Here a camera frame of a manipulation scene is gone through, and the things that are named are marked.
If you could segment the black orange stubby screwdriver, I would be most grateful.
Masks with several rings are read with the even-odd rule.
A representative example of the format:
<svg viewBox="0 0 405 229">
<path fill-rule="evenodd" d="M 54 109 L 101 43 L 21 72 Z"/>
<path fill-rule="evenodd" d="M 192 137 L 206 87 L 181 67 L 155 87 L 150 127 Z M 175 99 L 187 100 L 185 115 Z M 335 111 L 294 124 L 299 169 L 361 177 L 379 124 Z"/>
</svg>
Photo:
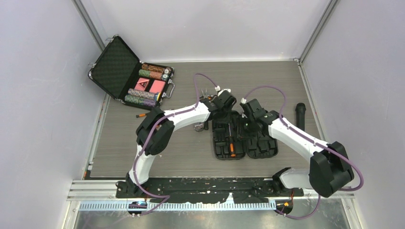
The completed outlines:
<svg viewBox="0 0 405 229">
<path fill-rule="evenodd" d="M 228 137 L 228 141 L 229 141 L 229 155 L 231 158 L 235 158 L 236 157 L 236 153 L 234 151 L 234 144 L 233 144 L 233 137 L 232 137 L 232 131 L 231 131 L 231 124 L 228 123 L 228 131 L 229 131 L 229 137 Z"/>
</svg>

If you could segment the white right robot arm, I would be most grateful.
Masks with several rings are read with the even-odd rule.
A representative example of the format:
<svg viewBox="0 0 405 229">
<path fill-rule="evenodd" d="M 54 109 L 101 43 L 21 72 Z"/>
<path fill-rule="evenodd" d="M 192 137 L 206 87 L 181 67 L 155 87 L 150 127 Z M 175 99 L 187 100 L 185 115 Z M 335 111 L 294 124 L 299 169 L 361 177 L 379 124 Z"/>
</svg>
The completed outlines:
<svg viewBox="0 0 405 229">
<path fill-rule="evenodd" d="M 273 191 L 286 195 L 293 188 L 313 189 L 324 198 L 354 179 L 346 150 L 339 142 L 329 144 L 297 128 L 276 111 L 265 110 L 257 99 L 240 103 L 246 116 L 245 128 L 280 141 L 309 164 L 308 169 L 284 168 L 273 175 Z"/>
</svg>

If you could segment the black plastic tool case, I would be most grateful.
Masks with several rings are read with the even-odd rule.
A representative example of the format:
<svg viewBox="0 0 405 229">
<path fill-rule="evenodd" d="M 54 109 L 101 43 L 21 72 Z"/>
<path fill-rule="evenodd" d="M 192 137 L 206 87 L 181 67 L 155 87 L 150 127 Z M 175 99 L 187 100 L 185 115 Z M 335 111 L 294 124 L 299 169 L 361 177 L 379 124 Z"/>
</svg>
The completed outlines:
<svg viewBox="0 0 405 229">
<path fill-rule="evenodd" d="M 229 131 L 231 124 L 235 158 L 229 155 Z M 225 122 L 212 121 L 214 156 L 220 160 L 238 160 L 245 156 L 252 159 L 271 158 L 278 154 L 277 140 L 261 132 L 250 133 L 244 130 L 244 117 L 232 111 L 230 120 Z"/>
</svg>

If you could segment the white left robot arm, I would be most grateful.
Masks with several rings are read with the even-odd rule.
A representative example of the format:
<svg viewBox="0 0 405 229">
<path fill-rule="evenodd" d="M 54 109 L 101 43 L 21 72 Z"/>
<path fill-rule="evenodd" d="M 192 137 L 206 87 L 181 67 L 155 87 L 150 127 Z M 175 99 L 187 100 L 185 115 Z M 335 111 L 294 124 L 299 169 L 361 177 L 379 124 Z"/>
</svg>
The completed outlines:
<svg viewBox="0 0 405 229">
<path fill-rule="evenodd" d="M 128 191 L 134 197 L 146 193 L 146 182 L 155 157 L 165 150 L 172 134 L 184 127 L 226 117 L 236 103 L 228 89 L 212 97 L 203 97 L 195 104 L 175 109 L 153 108 L 136 130 L 137 151 L 126 175 Z"/>
</svg>

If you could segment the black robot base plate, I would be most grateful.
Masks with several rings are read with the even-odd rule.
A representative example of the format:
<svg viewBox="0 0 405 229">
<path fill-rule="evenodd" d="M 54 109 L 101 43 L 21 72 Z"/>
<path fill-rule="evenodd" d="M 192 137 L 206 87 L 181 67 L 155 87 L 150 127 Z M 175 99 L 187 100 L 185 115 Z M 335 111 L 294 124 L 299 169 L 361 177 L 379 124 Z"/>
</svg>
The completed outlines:
<svg viewBox="0 0 405 229">
<path fill-rule="evenodd" d="M 151 177 L 142 188 L 131 181 L 116 182 L 117 198 L 149 199 L 160 203 L 224 203 L 232 197 L 236 203 L 265 203 L 267 198 L 302 197 L 302 189 L 286 189 L 263 177 Z"/>
</svg>

